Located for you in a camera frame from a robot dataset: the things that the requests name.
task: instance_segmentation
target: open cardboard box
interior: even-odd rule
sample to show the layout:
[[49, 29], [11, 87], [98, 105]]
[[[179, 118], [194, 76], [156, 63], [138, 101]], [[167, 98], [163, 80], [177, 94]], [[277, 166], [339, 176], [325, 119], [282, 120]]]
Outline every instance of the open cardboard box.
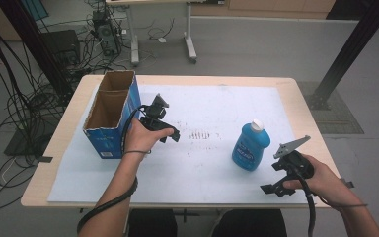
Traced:
[[134, 71], [106, 73], [83, 126], [101, 158], [121, 158], [121, 134], [125, 121], [140, 105]]

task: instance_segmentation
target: gray floor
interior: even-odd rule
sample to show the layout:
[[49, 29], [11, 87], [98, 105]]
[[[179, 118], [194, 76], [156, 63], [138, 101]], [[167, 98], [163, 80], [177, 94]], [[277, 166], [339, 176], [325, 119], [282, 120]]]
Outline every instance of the gray floor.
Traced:
[[[192, 64], [183, 41], [184, 22], [177, 21], [166, 43], [144, 41], [141, 55], [150, 55], [135, 68], [137, 74], [272, 76], [320, 81], [355, 22], [279, 21], [261, 19], [194, 18], [192, 38], [198, 55]], [[18, 43], [12, 46], [21, 51]], [[324, 135], [343, 177], [369, 204], [379, 223], [379, 30], [348, 70], [337, 90], [365, 134]], [[0, 122], [8, 94], [0, 81]], [[3, 149], [15, 128], [0, 132], [0, 166], [8, 160]], [[7, 192], [0, 204], [17, 198], [25, 187]], [[306, 236], [308, 211], [284, 209], [288, 236]], [[82, 214], [78, 209], [25, 208], [19, 202], [0, 210], [0, 236], [74, 236]], [[207, 236], [215, 216], [189, 217], [179, 223], [179, 236]], [[341, 217], [318, 210], [315, 236], [346, 236]]]

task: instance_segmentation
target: bottle label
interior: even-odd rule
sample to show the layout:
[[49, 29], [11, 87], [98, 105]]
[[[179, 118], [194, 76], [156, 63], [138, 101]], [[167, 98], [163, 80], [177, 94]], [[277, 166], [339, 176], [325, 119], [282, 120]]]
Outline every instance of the bottle label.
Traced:
[[254, 161], [254, 155], [242, 142], [238, 144], [236, 152], [248, 161]]

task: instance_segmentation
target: white bottle cap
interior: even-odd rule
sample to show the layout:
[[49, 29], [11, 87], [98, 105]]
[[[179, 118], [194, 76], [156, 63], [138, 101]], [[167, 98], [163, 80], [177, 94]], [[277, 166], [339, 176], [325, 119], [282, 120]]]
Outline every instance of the white bottle cap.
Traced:
[[254, 119], [251, 123], [251, 129], [254, 132], [261, 132], [264, 130], [264, 124], [258, 119]]

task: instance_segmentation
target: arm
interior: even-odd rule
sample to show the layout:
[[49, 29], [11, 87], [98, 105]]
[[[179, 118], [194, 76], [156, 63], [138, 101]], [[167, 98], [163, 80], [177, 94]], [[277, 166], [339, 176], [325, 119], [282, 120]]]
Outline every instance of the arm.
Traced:
[[[341, 213], [349, 237], [379, 236], [379, 227], [359, 197], [353, 193], [332, 170], [309, 155], [303, 156], [315, 168], [315, 174], [307, 180], [313, 193], [325, 199]], [[287, 189], [301, 189], [298, 181], [286, 181]]]
[[[171, 135], [171, 128], [149, 131], [134, 118], [131, 122], [131, 130], [125, 141], [125, 152], [144, 151], [148, 152], [153, 145], [162, 137]], [[144, 154], [131, 152], [126, 153], [119, 163], [112, 180], [97, 202], [99, 206], [124, 194], [134, 182], [138, 166], [143, 160]], [[82, 228], [79, 236], [122, 236], [130, 204], [130, 197], [123, 202], [97, 214], [91, 218]]]

